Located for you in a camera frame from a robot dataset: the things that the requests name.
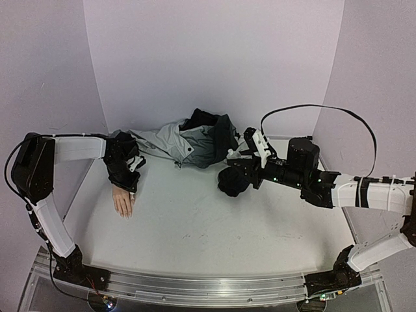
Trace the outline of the clear nail polish bottle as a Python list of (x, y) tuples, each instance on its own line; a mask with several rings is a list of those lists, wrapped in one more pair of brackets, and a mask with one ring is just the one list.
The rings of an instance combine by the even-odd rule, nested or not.
[(235, 151), (233, 149), (229, 149), (226, 158), (227, 158), (227, 160), (240, 159), (241, 154), (238, 150)]

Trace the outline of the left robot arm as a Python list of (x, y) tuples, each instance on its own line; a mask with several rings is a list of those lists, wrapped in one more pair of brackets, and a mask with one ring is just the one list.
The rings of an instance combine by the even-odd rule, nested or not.
[(78, 247), (55, 207), (53, 190), (55, 165), (85, 159), (101, 159), (107, 167), (109, 181), (131, 194), (137, 191), (139, 170), (146, 163), (136, 140), (128, 133), (28, 133), (10, 153), (4, 171), (7, 186), (25, 202), (37, 234), (51, 248), (53, 255), (70, 258), (61, 270), (75, 284), (83, 283), (88, 271), (72, 258)]

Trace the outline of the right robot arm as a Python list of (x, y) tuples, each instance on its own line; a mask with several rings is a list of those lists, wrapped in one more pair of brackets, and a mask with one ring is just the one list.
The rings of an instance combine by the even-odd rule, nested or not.
[(401, 225), (372, 242), (349, 249), (346, 263), (355, 272), (415, 247), (415, 178), (359, 177), (318, 168), (319, 147), (306, 137), (288, 142), (287, 156), (272, 154), (271, 146), (259, 132), (236, 150), (229, 149), (227, 164), (236, 169), (253, 188), (264, 180), (300, 191), (307, 203), (321, 208), (358, 207), (402, 215)]

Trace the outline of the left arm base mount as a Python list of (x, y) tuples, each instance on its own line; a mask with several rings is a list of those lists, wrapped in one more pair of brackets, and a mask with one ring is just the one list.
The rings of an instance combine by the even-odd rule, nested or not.
[(83, 264), (83, 254), (76, 248), (67, 257), (60, 257), (53, 253), (56, 266), (53, 277), (83, 287), (105, 291), (109, 283), (110, 272), (103, 268)]

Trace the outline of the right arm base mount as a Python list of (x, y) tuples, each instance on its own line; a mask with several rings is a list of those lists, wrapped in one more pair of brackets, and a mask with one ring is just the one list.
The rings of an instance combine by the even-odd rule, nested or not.
[(361, 275), (347, 264), (347, 260), (347, 254), (341, 252), (331, 270), (307, 274), (304, 283), (307, 296), (312, 298), (360, 286), (362, 282)]

